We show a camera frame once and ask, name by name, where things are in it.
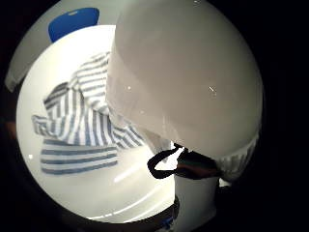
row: striped fabric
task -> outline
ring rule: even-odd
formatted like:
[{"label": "striped fabric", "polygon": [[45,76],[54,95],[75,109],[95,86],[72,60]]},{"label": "striped fabric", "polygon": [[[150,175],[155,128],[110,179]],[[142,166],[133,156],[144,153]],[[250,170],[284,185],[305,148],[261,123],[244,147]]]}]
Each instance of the striped fabric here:
[{"label": "striped fabric", "polygon": [[109,53],[84,63],[71,80],[56,86],[43,100],[48,117],[32,117],[43,135],[42,171],[61,175],[117,164],[117,152],[143,145],[130,125],[115,127],[109,119],[105,85]]}]

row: blue object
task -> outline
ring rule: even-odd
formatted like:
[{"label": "blue object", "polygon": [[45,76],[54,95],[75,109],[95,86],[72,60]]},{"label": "blue object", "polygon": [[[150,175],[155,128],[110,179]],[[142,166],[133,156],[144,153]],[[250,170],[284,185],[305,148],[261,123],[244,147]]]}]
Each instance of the blue object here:
[{"label": "blue object", "polygon": [[173,221],[173,217],[169,217],[167,219],[165,219],[162,224],[164,226],[165,229],[170,229],[171,228],[171,223]]},{"label": "blue object", "polygon": [[68,33],[98,23],[99,11],[97,8],[81,8],[53,19],[48,26],[50,39],[55,42]]}]

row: white table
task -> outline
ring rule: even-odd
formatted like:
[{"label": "white table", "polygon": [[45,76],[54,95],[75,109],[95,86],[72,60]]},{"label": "white table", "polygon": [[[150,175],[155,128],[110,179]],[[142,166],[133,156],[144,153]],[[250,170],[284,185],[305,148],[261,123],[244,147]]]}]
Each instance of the white table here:
[{"label": "white table", "polygon": [[[34,63],[22,85],[16,112],[17,138],[24,161],[40,187],[66,209],[94,220],[122,223],[148,218],[174,202],[174,178],[155,179],[147,168],[149,147],[119,153],[119,163],[82,174],[42,173],[43,137],[34,133],[31,116],[46,116],[43,98],[89,57],[108,51],[115,26],[94,26],[68,34]],[[159,168],[174,168],[174,162]]]}]

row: black strap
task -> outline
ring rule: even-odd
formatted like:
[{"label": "black strap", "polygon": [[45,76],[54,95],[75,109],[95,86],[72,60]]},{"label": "black strap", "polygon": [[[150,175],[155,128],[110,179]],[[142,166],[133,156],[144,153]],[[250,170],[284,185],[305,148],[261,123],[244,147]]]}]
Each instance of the black strap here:
[{"label": "black strap", "polygon": [[181,145],[178,145],[178,144],[174,144],[174,146],[175,146],[174,149],[162,151],[162,152],[156,154],[154,157],[152,157],[151,159],[148,160],[148,163],[147,163],[148,169],[150,170],[150,172],[152,173],[152,175],[156,179],[164,179],[166,177],[169,177],[172,174],[176,174],[178,176],[188,178],[188,179],[192,179],[192,180],[200,180],[200,179],[205,179],[205,178],[221,175],[221,173],[217,169],[216,164],[215,164],[213,159],[202,156],[202,155],[195,153],[195,152],[188,153],[187,148],[183,149],[178,160],[181,160],[181,161],[192,160],[192,158],[193,158],[193,160],[201,162],[204,167],[206,167],[208,169],[215,169],[216,171],[210,173],[208,176],[201,177],[201,176],[197,175],[196,173],[194,173],[193,171],[191,171],[187,168],[183,168],[183,167],[177,167],[174,170],[156,170],[155,167],[157,166],[158,163],[160,163],[165,158],[173,155],[174,153],[176,153],[178,151],[179,148],[182,147]]},{"label": "black strap", "polygon": [[158,154],[156,154],[154,157],[152,157],[151,159],[148,160],[147,165],[148,165],[148,169],[150,170],[150,172],[152,173],[152,175],[156,178],[156,179],[164,179],[166,177],[169,177],[170,175],[174,174],[175,171],[177,170],[156,170],[155,167],[158,163],[160,163],[162,160],[164,160],[165,158],[173,155],[174,153],[177,152],[177,150],[179,148],[181,148],[182,146],[178,145],[178,144],[174,144],[175,148],[172,150],[166,150],[166,151],[162,151]]}]

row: blue and white striped cloth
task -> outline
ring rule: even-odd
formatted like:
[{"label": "blue and white striped cloth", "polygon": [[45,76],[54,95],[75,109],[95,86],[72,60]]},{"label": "blue and white striped cloth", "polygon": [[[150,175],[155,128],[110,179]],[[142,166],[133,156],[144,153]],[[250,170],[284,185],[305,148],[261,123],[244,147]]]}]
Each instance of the blue and white striped cloth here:
[{"label": "blue and white striped cloth", "polygon": [[42,171],[62,175],[117,164],[117,152],[144,144],[130,125],[115,127],[109,119],[105,85],[109,53],[84,63],[69,82],[56,86],[43,100],[48,117],[32,117],[43,135]]}]

